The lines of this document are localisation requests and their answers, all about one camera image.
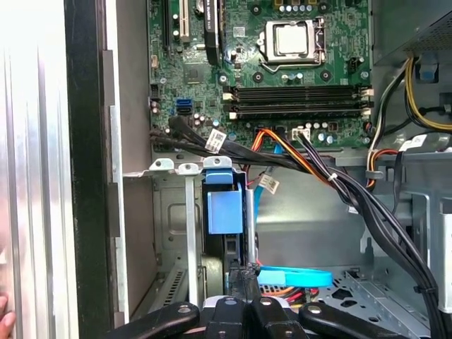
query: ram slot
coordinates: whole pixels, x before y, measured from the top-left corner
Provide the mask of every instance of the ram slot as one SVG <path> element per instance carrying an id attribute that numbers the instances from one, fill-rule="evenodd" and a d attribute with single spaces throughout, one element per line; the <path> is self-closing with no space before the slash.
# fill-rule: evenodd
<path id="1" fill-rule="evenodd" d="M 171 50 L 170 0 L 162 0 L 162 43 L 165 51 Z"/>
<path id="2" fill-rule="evenodd" d="M 179 0 L 179 26 L 182 42 L 190 42 L 189 0 Z"/>
<path id="3" fill-rule="evenodd" d="M 356 100 L 361 96 L 361 89 L 353 87 L 337 88 L 230 88 L 230 93 L 223 95 L 225 100 L 241 103 L 253 102 L 325 102 Z"/>
<path id="4" fill-rule="evenodd" d="M 230 119 L 311 119 L 360 117 L 365 107 L 356 104 L 317 105 L 232 105 L 225 107 Z"/>

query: cable tie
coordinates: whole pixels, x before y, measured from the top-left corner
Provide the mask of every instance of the cable tie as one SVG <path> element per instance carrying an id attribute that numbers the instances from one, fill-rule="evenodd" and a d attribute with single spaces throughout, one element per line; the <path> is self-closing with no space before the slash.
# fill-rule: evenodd
<path id="1" fill-rule="evenodd" d="M 430 287 L 430 288 L 422 288 L 420 286 L 415 286 L 414 290 L 417 294 L 425 294 L 425 293 L 435 293 L 436 292 L 436 288 L 435 287 Z"/>
<path id="2" fill-rule="evenodd" d="M 331 181 L 333 181 L 334 179 L 337 179 L 337 178 L 338 178 L 338 175 L 336 173 L 332 173 L 332 175 L 328 178 L 328 181 L 331 182 Z"/>

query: black plastic clip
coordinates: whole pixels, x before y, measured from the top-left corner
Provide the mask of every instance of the black plastic clip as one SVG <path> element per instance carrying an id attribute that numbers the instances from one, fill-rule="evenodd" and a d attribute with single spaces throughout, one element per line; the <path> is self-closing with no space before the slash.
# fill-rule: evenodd
<path id="1" fill-rule="evenodd" d="M 417 294 L 426 294 L 426 293 L 435 293 L 436 292 L 436 288 L 435 287 L 431 287 L 431 288 L 422 288 L 420 286 L 415 286 L 414 290 Z"/>

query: red wire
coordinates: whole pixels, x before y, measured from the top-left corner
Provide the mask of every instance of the red wire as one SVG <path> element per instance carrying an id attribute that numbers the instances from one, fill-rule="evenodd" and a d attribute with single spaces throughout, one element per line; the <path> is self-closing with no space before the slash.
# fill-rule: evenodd
<path id="1" fill-rule="evenodd" d="M 287 298 L 288 302 L 294 302 L 295 300 L 297 300 L 298 298 L 300 298 L 303 295 L 303 292 L 298 292 L 295 295 L 292 295 L 290 298 Z"/>

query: motherboard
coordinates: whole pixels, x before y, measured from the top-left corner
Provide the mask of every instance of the motherboard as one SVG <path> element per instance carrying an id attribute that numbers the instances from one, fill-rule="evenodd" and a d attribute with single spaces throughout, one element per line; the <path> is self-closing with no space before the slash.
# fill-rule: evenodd
<path id="1" fill-rule="evenodd" d="M 365 146 L 369 15 L 367 0 L 150 0 L 152 128 L 171 133 L 179 115 L 245 146 L 262 128 Z"/>

